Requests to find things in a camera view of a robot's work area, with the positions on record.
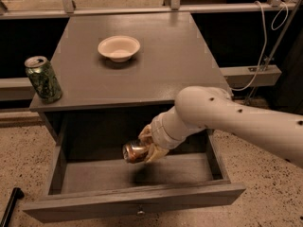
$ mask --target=drawer knob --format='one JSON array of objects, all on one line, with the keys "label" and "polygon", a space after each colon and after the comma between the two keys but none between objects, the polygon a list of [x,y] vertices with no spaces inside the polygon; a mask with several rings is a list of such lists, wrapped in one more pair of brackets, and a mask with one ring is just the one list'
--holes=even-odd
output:
[{"label": "drawer knob", "polygon": [[136,212],[136,214],[137,214],[138,216],[144,216],[144,215],[145,215],[145,212],[143,211],[142,206],[139,206],[139,211]]}]

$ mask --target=can lid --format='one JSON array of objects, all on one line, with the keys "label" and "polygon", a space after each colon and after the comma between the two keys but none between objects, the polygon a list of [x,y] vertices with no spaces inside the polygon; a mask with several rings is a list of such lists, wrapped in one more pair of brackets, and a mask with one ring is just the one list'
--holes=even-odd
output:
[{"label": "can lid", "polygon": [[30,68],[39,67],[44,65],[46,62],[47,62],[46,57],[42,57],[42,56],[31,57],[25,61],[25,66]]}]

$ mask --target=can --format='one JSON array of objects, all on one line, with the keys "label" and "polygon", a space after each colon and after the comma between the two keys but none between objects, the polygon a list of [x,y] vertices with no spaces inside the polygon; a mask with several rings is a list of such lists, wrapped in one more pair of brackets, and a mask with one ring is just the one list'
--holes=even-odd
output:
[{"label": "can", "polygon": [[25,66],[27,76],[42,102],[51,103],[61,98],[61,87],[46,57],[28,58]]}]

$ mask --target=terrazzo floor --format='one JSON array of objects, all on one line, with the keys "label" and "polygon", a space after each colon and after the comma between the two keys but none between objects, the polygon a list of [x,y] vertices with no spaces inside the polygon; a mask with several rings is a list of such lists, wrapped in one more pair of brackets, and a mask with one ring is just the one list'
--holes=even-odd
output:
[{"label": "terrazzo floor", "polygon": [[0,113],[0,218],[12,188],[18,186],[25,197],[17,201],[13,227],[303,226],[303,169],[229,133],[216,131],[215,139],[231,182],[246,185],[232,205],[42,224],[21,207],[42,196],[55,143],[37,114]]}]

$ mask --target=black metal rod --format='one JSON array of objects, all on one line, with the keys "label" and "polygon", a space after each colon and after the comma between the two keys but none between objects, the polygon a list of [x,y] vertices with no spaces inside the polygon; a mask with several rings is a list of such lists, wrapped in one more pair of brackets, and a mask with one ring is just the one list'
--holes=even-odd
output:
[{"label": "black metal rod", "polygon": [[2,221],[0,224],[0,227],[8,227],[9,226],[9,222],[10,222],[10,218],[13,212],[13,209],[16,205],[17,200],[20,200],[22,197],[24,197],[25,194],[23,193],[23,191],[19,188],[19,187],[14,187],[10,198],[9,198],[9,203],[7,205],[6,208],[6,212],[4,213],[4,216],[2,217]]}]

